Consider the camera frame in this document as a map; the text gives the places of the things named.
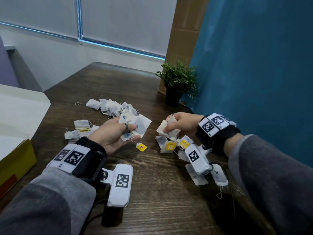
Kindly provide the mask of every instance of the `blue wall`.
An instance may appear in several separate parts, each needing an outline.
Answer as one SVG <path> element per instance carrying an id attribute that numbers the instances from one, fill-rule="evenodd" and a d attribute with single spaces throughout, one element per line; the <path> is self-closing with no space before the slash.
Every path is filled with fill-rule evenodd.
<path id="1" fill-rule="evenodd" d="M 210 0 L 190 65 L 194 113 L 221 113 L 313 167 L 312 0 Z"/>

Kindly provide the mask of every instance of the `gray sleeve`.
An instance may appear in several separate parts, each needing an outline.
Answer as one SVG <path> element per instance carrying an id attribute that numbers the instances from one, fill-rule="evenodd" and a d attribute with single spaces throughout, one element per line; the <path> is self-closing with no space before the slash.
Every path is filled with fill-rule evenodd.
<path id="1" fill-rule="evenodd" d="M 0 234 L 78 235 L 96 197 L 83 180 L 46 168 L 0 216 Z"/>
<path id="2" fill-rule="evenodd" d="M 278 234 L 313 234 L 313 169 L 256 135 L 243 137 L 229 169 Z"/>

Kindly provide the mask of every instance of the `silver ring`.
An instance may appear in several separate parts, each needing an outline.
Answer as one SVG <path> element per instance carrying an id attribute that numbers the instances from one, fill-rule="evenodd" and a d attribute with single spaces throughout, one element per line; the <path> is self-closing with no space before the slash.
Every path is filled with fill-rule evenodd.
<path id="1" fill-rule="evenodd" d="M 125 131 L 128 130 L 128 124 L 127 124 L 127 123 L 124 123 L 124 125 L 125 125 L 125 127 L 126 127 Z"/>

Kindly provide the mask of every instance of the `hand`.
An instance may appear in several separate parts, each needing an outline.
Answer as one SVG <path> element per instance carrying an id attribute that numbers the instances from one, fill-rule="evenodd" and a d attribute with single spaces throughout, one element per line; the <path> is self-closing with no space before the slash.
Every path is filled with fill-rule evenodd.
<path id="1" fill-rule="evenodd" d="M 88 139 L 100 144 L 105 149 L 108 155 L 113 154 L 116 150 L 120 147 L 124 146 L 125 144 L 131 142 L 127 140 L 125 142 L 122 141 L 120 138 L 125 131 L 125 125 L 119 124 L 119 117 L 110 119 L 106 121 L 104 124 L 100 126 L 99 129 L 94 131 Z M 136 129 L 135 124 L 128 124 L 128 130 L 133 131 Z M 138 140 L 140 135 L 136 135 L 132 138 L 133 141 Z"/>
<path id="2" fill-rule="evenodd" d="M 168 121 L 170 117 L 172 117 L 172 115 L 169 115 L 166 118 L 166 121 Z M 195 134 L 197 131 L 198 123 L 204 116 L 189 114 L 185 112 L 178 112 L 174 114 L 174 117 L 177 120 L 177 122 L 174 122 L 166 126 L 163 129 L 164 133 L 168 133 L 174 129 L 180 129 L 182 131 L 181 134 L 191 134 L 191 133 Z"/>

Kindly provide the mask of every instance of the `cardboard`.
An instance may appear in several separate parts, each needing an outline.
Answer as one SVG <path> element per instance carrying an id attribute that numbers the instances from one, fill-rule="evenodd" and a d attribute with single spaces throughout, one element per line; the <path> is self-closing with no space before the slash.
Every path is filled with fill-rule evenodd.
<path id="1" fill-rule="evenodd" d="M 190 65 L 209 0 L 177 0 L 165 62 Z M 160 93 L 166 94 L 163 81 Z"/>
<path id="2" fill-rule="evenodd" d="M 36 164 L 30 139 L 49 106 L 42 92 L 0 85 L 0 198 Z"/>

